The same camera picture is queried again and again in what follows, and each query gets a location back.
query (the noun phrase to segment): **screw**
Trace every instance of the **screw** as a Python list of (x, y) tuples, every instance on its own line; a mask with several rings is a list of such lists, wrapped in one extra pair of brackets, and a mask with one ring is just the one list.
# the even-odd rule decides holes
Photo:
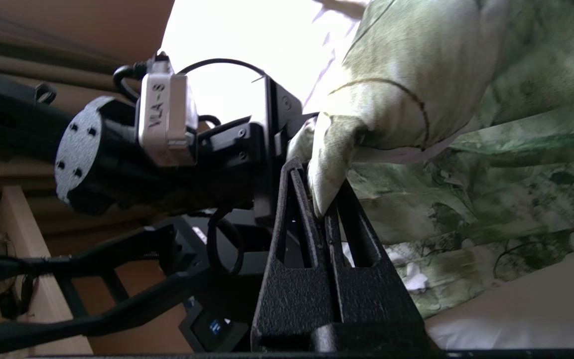
[(289, 97), (283, 96), (283, 98), (281, 98), (281, 101), (283, 102), (285, 110), (287, 111), (291, 110), (291, 100), (289, 99)]

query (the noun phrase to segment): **white bedsheet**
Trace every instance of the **white bedsheet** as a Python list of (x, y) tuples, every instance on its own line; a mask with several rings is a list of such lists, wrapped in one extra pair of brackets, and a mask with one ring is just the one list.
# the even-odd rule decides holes
[(442, 349), (574, 348), (574, 257), (429, 318)]
[[(357, 25), (312, 0), (176, 0), (161, 49), (177, 71), (213, 57), (251, 63), (314, 112)], [(189, 77), (200, 114), (249, 115), (251, 70), (210, 65)], [(427, 328), (443, 349), (574, 348), (574, 259), (430, 318)]]

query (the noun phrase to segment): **brown wall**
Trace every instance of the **brown wall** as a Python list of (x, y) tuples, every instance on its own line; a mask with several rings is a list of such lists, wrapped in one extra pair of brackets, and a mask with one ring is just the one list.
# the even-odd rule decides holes
[(174, 0), (0, 0), (0, 18), (132, 63), (161, 45)]

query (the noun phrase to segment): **blue light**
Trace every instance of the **blue light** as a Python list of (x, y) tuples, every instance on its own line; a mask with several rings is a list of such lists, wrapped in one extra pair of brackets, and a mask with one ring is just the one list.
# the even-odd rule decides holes
[(218, 332), (221, 331), (221, 325), (218, 323), (218, 320), (214, 320), (212, 324), (209, 325), (209, 329), (212, 331), (212, 334), (218, 334)]

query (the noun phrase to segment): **green fabric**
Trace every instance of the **green fabric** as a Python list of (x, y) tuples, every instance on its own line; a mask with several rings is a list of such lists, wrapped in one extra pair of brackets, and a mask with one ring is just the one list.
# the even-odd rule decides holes
[(401, 163), (407, 153), (419, 161), (467, 125), (492, 79), (508, 10), (505, 0), (369, 4), (341, 69), (330, 71), (335, 90), (315, 129), (305, 127), (289, 145), (289, 156), (310, 159), (318, 215), (353, 158)]
[(430, 161), (347, 173), (424, 317), (574, 255), (573, 0), (511, 3), (465, 131)]

